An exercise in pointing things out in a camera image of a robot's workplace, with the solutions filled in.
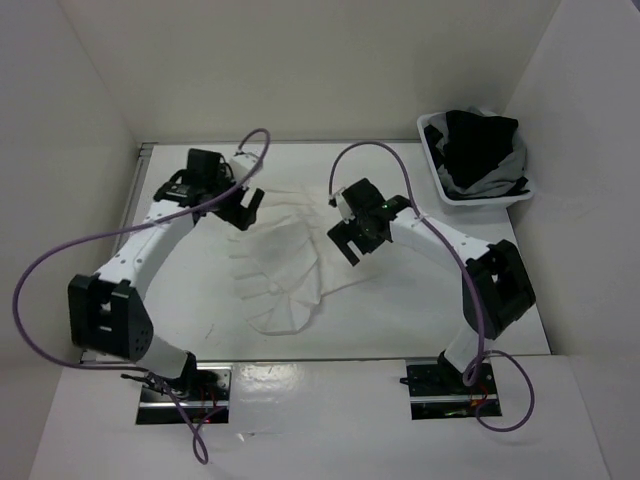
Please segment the white pleated skirt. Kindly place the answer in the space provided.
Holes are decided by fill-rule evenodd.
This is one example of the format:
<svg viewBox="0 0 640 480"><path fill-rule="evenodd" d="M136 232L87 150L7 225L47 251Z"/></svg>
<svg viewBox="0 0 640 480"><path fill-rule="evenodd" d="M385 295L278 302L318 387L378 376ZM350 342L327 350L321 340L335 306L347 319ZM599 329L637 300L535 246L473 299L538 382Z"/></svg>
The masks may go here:
<svg viewBox="0 0 640 480"><path fill-rule="evenodd" d="M340 219L320 188L276 184L265 189L254 225L228 236L233 291L246 323L268 336L304 330L322 300L381 274L353 267L327 232Z"/></svg>

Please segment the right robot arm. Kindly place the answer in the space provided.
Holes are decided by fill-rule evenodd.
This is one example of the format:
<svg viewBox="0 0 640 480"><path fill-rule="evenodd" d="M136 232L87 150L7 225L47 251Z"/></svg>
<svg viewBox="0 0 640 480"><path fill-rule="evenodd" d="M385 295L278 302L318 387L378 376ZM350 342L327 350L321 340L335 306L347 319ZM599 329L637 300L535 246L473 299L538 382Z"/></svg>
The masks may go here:
<svg viewBox="0 0 640 480"><path fill-rule="evenodd" d="M341 220L328 237L351 265L388 242L461 277L464 323L440 355L438 381L450 393L476 384L487 348L536 303L516 245L468 236L421 211L411 196L384 198L366 178L331 193L329 205Z"/></svg>

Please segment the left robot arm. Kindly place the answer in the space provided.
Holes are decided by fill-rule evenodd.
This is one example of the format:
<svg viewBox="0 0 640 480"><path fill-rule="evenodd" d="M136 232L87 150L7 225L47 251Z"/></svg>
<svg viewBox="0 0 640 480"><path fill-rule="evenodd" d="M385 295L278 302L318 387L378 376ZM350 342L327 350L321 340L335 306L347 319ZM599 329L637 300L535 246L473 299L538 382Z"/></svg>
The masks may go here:
<svg viewBox="0 0 640 480"><path fill-rule="evenodd" d="M264 197L258 189L242 200L259 157L192 148L185 168L153 196L145 229L130 234L117 253L94 274L77 275L68 286L71 339L85 350L124 359L146 371L147 379L180 400L193 396L213 377L197 367L193 353L162 339L144 305L149 286L169 255L209 213L240 231L256 221Z"/></svg>

